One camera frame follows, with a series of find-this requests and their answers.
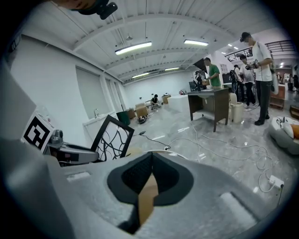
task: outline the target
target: railing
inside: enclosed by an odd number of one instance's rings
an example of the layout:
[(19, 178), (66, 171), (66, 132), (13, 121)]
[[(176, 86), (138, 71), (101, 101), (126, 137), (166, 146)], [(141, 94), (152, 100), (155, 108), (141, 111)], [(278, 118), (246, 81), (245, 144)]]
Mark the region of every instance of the railing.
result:
[[(283, 52), (283, 51), (295, 51), (295, 48), (291, 41), (279, 41), (270, 42), (266, 44), (267, 48), (273, 52)], [(240, 50), (225, 56), (230, 62), (240, 60), (240, 56), (245, 55), (246, 57), (252, 56), (252, 47)]]

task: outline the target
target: man in green shirt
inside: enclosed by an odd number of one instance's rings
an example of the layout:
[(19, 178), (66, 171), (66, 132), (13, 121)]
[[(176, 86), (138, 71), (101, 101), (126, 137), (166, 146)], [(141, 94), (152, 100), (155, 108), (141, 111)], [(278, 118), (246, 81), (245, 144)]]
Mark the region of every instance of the man in green shirt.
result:
[(221, 83), (219, 79), (219, 69), (216, 65), (211, 63), (211, 59), (206, 57), (205, 58), (205, 65), (209, 67), (209, 77), (208, 79), (211, 81), (211, 85), (213, 89), (220, 89)]

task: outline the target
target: power strip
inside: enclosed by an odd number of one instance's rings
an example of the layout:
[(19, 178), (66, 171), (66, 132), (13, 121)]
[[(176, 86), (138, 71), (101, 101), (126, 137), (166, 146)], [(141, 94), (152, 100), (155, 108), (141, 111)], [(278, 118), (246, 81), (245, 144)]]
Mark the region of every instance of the power strip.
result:
[(270, 179), (269, 179), (269, 183), (271, 185), (274, 185), (275, 188), (281, 189), (281, 185), (284, 185), (284, 181), (280, 180), (279, 178), (271, 175)]

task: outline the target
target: gray tiled floor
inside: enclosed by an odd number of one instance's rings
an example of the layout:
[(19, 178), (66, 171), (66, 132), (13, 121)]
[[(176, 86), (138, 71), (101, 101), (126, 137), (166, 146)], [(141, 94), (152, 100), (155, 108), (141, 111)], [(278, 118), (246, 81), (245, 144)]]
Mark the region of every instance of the gray tiled floor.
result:
[[(273, 116), (289, 116), (287, 111), (279, 111), (275, 109), (269, 109), (271, 118)], [(199, 152), (199, 146), (187, 141), (177, 140), (171, 144), (170, 151), (179, 153), (187, 157), (189, 160), (198, 160), (200, 163), (208, 164), (222, 169), (228, 174), (232, 175), (235, 179), (241, 181), (244, 185), (254, 190), (258, 187), (258, 178), (263, 170), (259, 170), (256, 166), (256, 161), (262, 157), (258, 163), (259, 167), (266, 164), (266, 167), (271, 166), (271, 160), (265, 159), (262, 153), (256, 153), (258, 146), (250, 148), (235, 148), (227, 143), (220, 141), (209, 140), (200, 134), (214, 139), (221, 139), (226, 142), (230, 142), (240, 147), (249, 145), (259, 145), (265, 147), (269, 155), (273, 159), (274, 167), (272, 170), (268, 170), (267, 175), (274, 175), (285, 182), (284, 191), (282, 193), (282, 200), (286, 197), (291, 187), (297, 180), (297, 168), (299, 165), (299, 159), (292, 156), (279, 148), (275, 141), (268, 135), (267, 127), (270, 120), (268, 120), (263, 126), (255, 126), (254, 121), (258, 119), (259, 108), (250, 112), (243, 113), (243, 122), (240, 124), (234, 124), (229, 122), (228, 125), (220, 123), (217, 126), (216, 132), (213, 133), (213, 122), (210, 119), (202, 117), (201, 114), (194, 114), (194, 121), (192, 121), (198, 135), (198, 141), (201, 146)], [(177, 112), (164, 105), (162, 108), (154, 112), (147, 122), (142, 125), (136, 123), (136, 120), (132, 120), (130, 127), (135, 129), (135, 134), (141, 131), (146, 131), (150, 139), (154, 139), (160, 136), (158, 141), (165, 144), (169, 144), (176, 138), (187, 138), (196, 141), (196, 133), (192, 127), (189, 113)], [(153, 149), (164, 149), (162, 144), (149, 141), (145, 137), (134, 136), (130, 147), (141, 148), (143, 151)], [(248, 160), (233, 161), (219, 157), (214, 153), (208, 151), (210, 149), (218, 155), (241, 159), (247, 158), (252, 155)], [(261, 187), (264, 190), (270, 188), (270, 185), (263, 174), (261, 177)], [(269, 193), (263, 193), (258, 189), (256, 192), (259, 194), (271, 208), (275, 208), (278, 202), (279, 191), (274, 188)]]

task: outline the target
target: white bin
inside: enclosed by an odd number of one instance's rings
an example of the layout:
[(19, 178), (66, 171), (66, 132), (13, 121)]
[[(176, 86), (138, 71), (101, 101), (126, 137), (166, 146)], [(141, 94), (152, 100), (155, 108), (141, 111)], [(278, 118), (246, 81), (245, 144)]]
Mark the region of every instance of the white bin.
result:
[(244, 106), (241, 102), (237, 102), (237, 104), (232, 104), (232, 115), (234, 123), (240, 123), (243, 118), (243, 109)]

